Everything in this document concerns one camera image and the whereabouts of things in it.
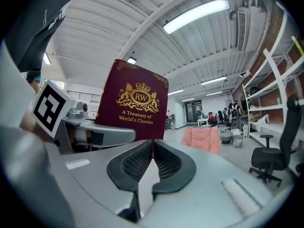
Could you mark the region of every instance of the trash bin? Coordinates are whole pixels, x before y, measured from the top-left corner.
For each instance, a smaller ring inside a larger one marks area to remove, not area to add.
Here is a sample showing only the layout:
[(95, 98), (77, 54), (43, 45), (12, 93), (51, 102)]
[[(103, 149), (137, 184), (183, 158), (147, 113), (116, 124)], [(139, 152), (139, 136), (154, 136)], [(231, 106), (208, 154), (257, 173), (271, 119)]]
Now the trash bin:
[(232, 137), (232, 144), (236, 148), (242, 147), (243, 144), (243, 136), (242, 135), (234, 135)]
[(222, 144), (229, 144), (231, 142), (232, 139), (231, 132), (220, 132), (219, 135), (222, 139)]
[(243, 135), (244, 135), (244, 138), (248, 138), (248, 125), (244, 125), (243, 126)]

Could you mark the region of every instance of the brick wall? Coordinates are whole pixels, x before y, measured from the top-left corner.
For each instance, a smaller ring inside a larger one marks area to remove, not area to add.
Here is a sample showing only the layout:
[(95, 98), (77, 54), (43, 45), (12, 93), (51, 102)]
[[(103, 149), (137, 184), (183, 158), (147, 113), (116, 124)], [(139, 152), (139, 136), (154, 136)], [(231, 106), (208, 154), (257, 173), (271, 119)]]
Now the brick wall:
[[(293, 63), (295, 63), (301, 57), (301, 54), (300, 54), (298, 48), (296, 47), (296, 45), (292, 46), (292, 48), (290, 49), (288, 54)], [(280, 74), (282, 75), (287, 69), (287, 62), (283, 59), (282, 62), (277, 66), (277, 68), (278, 68)], [(274, 80), (275, 80), (275, 76), (273, 73), (271, 73), (258, 85), (258, 87), (260, 89), (262, 89), (265, 86), (267, 86), (268, 84), (270, 84), (271, 82), (273, 82)], [(302, 86), (302, 88), (304, 87), (303, 80), (301, 80), (301, 86)], [(297, 94), (297, 91), (295, 88), (295, 83), (293, 80), (291, 80), (287, 83), (285, 90), (286, 90), (287, 97)], [(282, 102), (279, 89), (276, 89), (276, 90), (260, 97), (261, 106), (276, 105), (277, 98), (280, 98), (280, 102)], [(266, 113), (263, 111), (262, 114), (263, 115), (269, 114), (269, 112), (270, 111), (267, 111), (267, 113)], [(278, 111), (275, 111), (275, 113), (269, 114), (269, 119), (276, 120), (276, 121), (283, 121), (283, 110), (279, 109)]]
[[(258, 53), (255, 62), (253, 63), (250, 72), (251, 75), (254, 75), (256, 71), (261, 67), (265, 60), (264, 56), (264, 49), (267, 48), (269, 51), (271, 50), (272, 46), (274, 45), (277, 35), (280, 31), (281, 25), (283, 21), (283, 12), (282, 10), (273, 2), (272, 4), (272, 12), (269, 22), (269, 29), (265, 36), (264, 43), (262, 44), (262, 47), (260, 49), (260, 52)], [(240, 97), (243, 95), (244, 90), (242, 84), (248, 83), (250, 80), (249, 77), (245, 78), (244, 81), (238, 86), (238, 88), (233, 92), (232, 97), (235, 100), (240, 100)]]
[[(263, 51), (265, 48), (267, 48), (268, 51), (270, 51), (272, 49), (272, 47), (276, 41), (277, 35), (279, 33), (279, 30), (281, 28), (282, 21), (283, 21), (283, 11), (276, 5), (274, 5), (274, 7), (273, 7), (272, 17), (271, 17), (270, 21), (271, 21), (270, 22), (271, 24), (269, 25), (270, 28), (268, 30), (265, 41), (261, 47), (261, 50), (260, 50), (254, 64), (252, 65), (252, 67), (250, 69), (250, 72), (252, 75), (254, 75), (256, 73), (256, 71), (263, 64), (263, 62), (265, 60)], [(292, 46), (292, 48), (290, 49), (288, 54), (293, 63), (295, 63), (301, 57), (301, 54), (300, 54), (299, 50), (297, 49), (296, 45)], [(279, 70), (280, 74), (282, 75), (286, 71), (286, 69), (287, 69), (287, 62), (283, 59), (280, 62), (280, 64), (278, 65), (278, 70)], [(302, 92), (304, 93), (304, 73), (302, 73), (299, 76), (299, 79), (301, 82)], [(246, 78), (242, 84), (246, 84), (249, 80), (250, 80), (249, 77)], [(258, 87), (262, 89), (265, 86), (267, 86), (268, 84), (270, 84), (271, 82), (273, 82), (274, 80), (275, 80), (275, 76), (273, 73), (271, 73), (258, 85)], [(293, 80), (291, 80), (290, 82), (287, 83), (285, 89), (286, 89), (287, 97), (289, 97), (293, 94), (296, 94), (296, 88), (295, 88), (295, 84), (294, 84)], [(244, 93), (243, 87), (242, 87), (242, 85), (240, 85), (234, 91), (233, 98), (238, 99), (243, 93)], [(276, 105), (277, 98), (280, 98), (280, 101), (282, 101), (279, 89), (276, 89), (276, 90), (260, 97), (261, 106)], [(262, 115), (266, 115), (266, 114), (269, 115), (269, 119), (272, 121), (283, 121), (283, 110), (282, 109), (262, 111)]]

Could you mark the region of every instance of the doorway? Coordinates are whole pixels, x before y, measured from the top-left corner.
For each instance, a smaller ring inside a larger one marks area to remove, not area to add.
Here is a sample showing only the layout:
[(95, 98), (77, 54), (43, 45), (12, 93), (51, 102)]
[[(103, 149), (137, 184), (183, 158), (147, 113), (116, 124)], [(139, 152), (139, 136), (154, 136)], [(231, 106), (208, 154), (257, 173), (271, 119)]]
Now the doorway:
[(185, 106), (186, 106), (187, 122), (188, 123), (197, 122), (203, 110), (201, 100), (187, 102), (185, 103)]

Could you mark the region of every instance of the maroon book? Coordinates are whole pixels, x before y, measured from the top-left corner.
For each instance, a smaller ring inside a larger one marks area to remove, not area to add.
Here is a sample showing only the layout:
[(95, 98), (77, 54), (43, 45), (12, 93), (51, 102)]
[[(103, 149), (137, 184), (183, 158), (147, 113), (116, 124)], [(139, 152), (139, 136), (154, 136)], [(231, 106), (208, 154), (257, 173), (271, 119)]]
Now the maroon book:
[(134, 129), (135, 141), (163, 139), (168, 89), (166, 78), (117, 59), (105, 84), (95, 122)]

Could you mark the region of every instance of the chair base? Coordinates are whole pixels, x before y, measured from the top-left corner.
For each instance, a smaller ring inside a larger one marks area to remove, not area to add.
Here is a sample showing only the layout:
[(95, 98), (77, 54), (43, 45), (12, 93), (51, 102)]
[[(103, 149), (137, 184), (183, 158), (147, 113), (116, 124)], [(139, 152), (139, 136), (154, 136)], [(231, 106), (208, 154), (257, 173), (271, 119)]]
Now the chair base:
[(279, 187), (281, 185), (282, 179), (277, 178), (277, 177), (267, 173), (266, 170), (259, 171), (257, 169), (250, 167), (249, 173), (251, 173), (251, 172), (255, 172), (256, 174), (258, 174), (257, 178), (262, 179), (265, 184), (267, 183), (266, 180), (268, 179), (268, 182), (271, 182), (271, 180), (278, 181), (278, 184), (276, 185), (277, 187)]

